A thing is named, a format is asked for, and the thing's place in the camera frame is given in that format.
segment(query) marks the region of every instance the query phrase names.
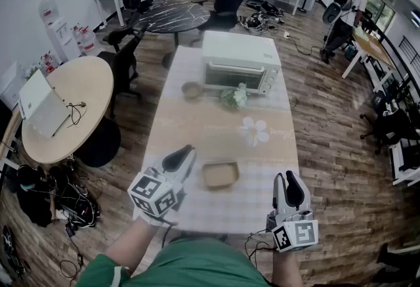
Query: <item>white t-shirt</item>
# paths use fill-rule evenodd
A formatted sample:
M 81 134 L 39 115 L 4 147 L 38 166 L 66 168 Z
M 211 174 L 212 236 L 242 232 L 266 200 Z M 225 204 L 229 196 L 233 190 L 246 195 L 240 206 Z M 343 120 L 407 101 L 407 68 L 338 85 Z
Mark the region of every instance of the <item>white t-shirt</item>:
M 354 21 L 356 19 L 356 14 L 358 11 L 365 11 L 368 0 L 352 0 L 352 9 L 354 7 L 355 11 L 350 9 L 349 11 L 343 11 L 341 20 L 347 23 L 349 26 L 354 26 Z

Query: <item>round table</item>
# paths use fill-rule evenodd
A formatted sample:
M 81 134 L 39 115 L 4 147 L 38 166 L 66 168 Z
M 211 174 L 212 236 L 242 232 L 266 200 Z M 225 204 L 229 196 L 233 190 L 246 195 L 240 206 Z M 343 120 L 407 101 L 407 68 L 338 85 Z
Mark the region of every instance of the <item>round table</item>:
M 61 65 L 47 80 L 64 104 L 85 102 L 85 108 L 77 109 L 86 113 L 77 125 L 67 118 L 51 138 L 24 120 L 22 141 L 28 155 L 41 164 L 56 163 L 72 153 L 91 167 L 107 164 L 121 143 L 118 126 L 104 117 L 114 88 L 108 63 L 92 56 L 77 58 Z
M 175 47 L 179 45 L 178 33 L 196 29 L 205 24 L 210 12 L 203 6 L 188 1 L 170 0 L 164 5 L 152 7 L 141 15 L 138 26 L 148 25 L 147 31 L 154 33 L 173 33 Z M 162 64 L 169 68 L 175 52 L 165 55 Z

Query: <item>black marble tabletop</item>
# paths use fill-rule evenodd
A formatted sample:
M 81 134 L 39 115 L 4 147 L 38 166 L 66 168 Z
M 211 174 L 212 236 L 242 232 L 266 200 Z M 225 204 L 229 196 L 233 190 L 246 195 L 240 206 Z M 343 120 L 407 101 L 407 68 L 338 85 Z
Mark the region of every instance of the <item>black marble tabletop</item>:
M 210 12 L 196 3 L 169 0 L 140 15 L 136 28 L 149 23 L 148 32 L 186 32 L 206 23 L 209 17 Z

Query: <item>checkered tablecloth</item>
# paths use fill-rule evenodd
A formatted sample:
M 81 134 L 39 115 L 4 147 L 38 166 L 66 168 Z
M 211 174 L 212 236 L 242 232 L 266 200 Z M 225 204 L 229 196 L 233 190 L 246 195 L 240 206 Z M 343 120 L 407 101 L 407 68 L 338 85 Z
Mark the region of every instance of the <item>checkered tablecloth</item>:
M 250 95 L 247 108 L 227 111 L 219 93 L 205 91 L 195 101 L 184 99 L 187 81 L 201 83 L 201 49 L 178 47 L 157 108 L 142 171 L 159 159 L 191 144 L 197 149 L 192 172 L 184 182 L 186 196 L 179 211 L 165 218 L 186 231 L 249 233 L 265 227 L 272 211 L 275 176 L 299 174 L 296 141 L 287 91 L 280 72 L 269 95 Z M 202 166 L 235 160 L 240 177 L 228 188 L 209 190 Z

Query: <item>green shirt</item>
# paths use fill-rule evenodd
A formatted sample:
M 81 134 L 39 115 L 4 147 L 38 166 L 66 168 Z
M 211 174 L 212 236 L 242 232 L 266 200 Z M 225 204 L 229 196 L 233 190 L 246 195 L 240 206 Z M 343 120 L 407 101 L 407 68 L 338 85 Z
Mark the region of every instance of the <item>green shirt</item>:
M 129 278 L 124 268 L 116 267 L 117 263 L 100 254 L 89 263 L 76 287 L 268 286 L 242 253 L 210 238 L 178 240 L 169 244 L 160 251 L 147 271 L 133 278 Z M 119 284 L 115 283 L 115 274 Z

